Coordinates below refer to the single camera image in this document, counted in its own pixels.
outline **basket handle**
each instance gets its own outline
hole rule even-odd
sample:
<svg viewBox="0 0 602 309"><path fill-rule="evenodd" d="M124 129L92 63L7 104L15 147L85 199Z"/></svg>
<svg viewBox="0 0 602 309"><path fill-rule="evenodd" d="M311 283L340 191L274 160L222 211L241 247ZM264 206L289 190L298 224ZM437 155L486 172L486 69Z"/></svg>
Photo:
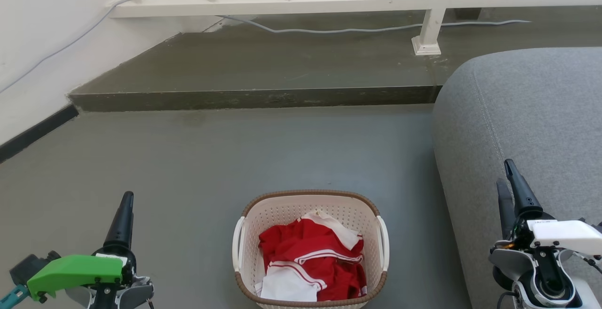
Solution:
<svg viewBox="0 0 602 309"><path fill-rule="evenodd" d="M239 272L240 260L238 259L238 239L240 238L240 232L243 229L243 223L245 223L245 217L241 217L236 226L234 227L234 237L232 238L232 266L234 266L234 272Z"/></svg>
<svg viewBox="0 0 602 309"><path fill-rule="evenodd" d="M389 268L389 232L387 231L387 225L385 225L385 221L383 221L382 217L378 215L376 219L378 219L380 238L382 240L382 242L380 242L382 247L380 250L380 266L382 267L382 271L386 272Z"/></svg>

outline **black baseboard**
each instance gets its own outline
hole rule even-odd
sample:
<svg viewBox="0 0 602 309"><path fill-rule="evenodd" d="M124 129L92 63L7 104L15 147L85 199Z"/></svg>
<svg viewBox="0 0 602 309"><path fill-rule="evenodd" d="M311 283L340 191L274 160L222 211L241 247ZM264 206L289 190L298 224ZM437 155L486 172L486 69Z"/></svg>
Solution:
<svg viewBox="0 0 602 309"><path fill-rule="evenodd" d="M70 94L82 111L156 111L434 103L441 86Z"/></svg>
<svg viewBox="0 0 602 309"><path fill-rule="evenodd" d="M15 156L17 153L27 148L33 142L39 140L44 135L50 133L54 129L57 129L58 127L62 126L67 121L71 120L72 118L75 118L77 115L79 115L77 109L73 105L69 105L63 108L62 110L56 112L56 114L53 114L49 118L31 127L30 129L15 136L11 140L0 146L0 163Z"/></svg>

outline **white railing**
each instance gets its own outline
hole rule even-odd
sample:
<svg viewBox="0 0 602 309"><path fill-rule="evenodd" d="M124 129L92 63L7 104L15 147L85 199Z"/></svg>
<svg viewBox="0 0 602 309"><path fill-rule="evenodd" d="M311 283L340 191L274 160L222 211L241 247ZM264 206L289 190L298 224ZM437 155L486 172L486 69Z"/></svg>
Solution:
<svg viewBox="0 0 602 309"><path fill-rule="evenodd" d="M437 37L448 8L602 5L602 0L132 0L111 17L262 15L351 11L427 10L420 35L412 39L416 55L441 54Z"/></svg>

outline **brown basket rim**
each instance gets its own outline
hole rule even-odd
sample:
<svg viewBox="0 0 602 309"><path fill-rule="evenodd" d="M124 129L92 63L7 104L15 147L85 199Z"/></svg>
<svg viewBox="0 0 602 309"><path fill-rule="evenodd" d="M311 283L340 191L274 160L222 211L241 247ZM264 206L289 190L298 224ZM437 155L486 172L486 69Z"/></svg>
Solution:
<svg viewBox="0 0 602 309"><path fill-rule="evenodd" d="M286 190L286 191L276 191L274 193L266 193L264 195L260 195L247 205L243 210L243 217L247 217L251 208L254 205L258 204L260 201L269 199L269 198L278 198L282 196L298 196L298 195L328 195L328 196L342 196L359 199L362 202L366 203L375 216L379 216L380 213L374 203L367 199L365 196L353 193L351 191L340 191L340 190L323 190L323 189L307 189L307 190ZM253 294L252 292L245 287L243 283L243 277L239 272L234 272L234 276L236 277L236 283L240 290L247 296L250 300L265 304L265 305L277 305L280 307L297 307L297 308L326 308L326 307L340 307L343 305L355 305L360 303L365 303L373 298L375 298L383 286L385 285L385 281L387 280L387 272L382 272L380 275L380 280L376 287L372 289L368 294L362 296L361 298L354 298L350 300L339 300L339 301L323 301L323 302L296 302L296 301L280 301L280 300L267 300L265 298L260 298L259 296Z"/></svg>
<svg viewBox="0 0 602 309"><path fill-rule="evenodd" d="M254 198L254 200L252 200L251 202L249 202L249 204L247 204L247 206L243 210L243 216L247 217L247 214L249 214L249 211L251 210L251 208L253 208L253 206L258 204L262 200L271 199L271 198L279 198L282 196L299 196L299 195L328 195L328 196L342 196L342 197L347 197L347 198L354 198L354 199L358 199L358 200L362 201L363 203L365 203L366 205L368 205L370 207L370 209L372 210L372 212L374 213L374 216L380 215L380 213L379 213L378 209L376 208L376 206L374 205L374 203L372 203L372 201L370 201L364 195L353 193L351 191L305 189L305 190L275 191L273 193L266 193L264 195L260 195L256 198Z"/></svg>

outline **gray sofa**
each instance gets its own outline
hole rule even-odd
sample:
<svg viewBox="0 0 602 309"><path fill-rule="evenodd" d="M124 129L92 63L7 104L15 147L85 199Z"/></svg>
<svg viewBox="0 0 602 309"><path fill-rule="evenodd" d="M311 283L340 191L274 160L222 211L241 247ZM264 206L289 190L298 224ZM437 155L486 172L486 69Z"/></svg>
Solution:
<svg viewBox="0 0 602 309"><path fill-rule="evenodd" d="M473 309L494 309L495 181L512 158L544 210L602 221L602 48L527 49L463 64L434 107L435 157ZM602 275L572 258L602 301ZM511 303L505 300L505 306Z"/></svg>

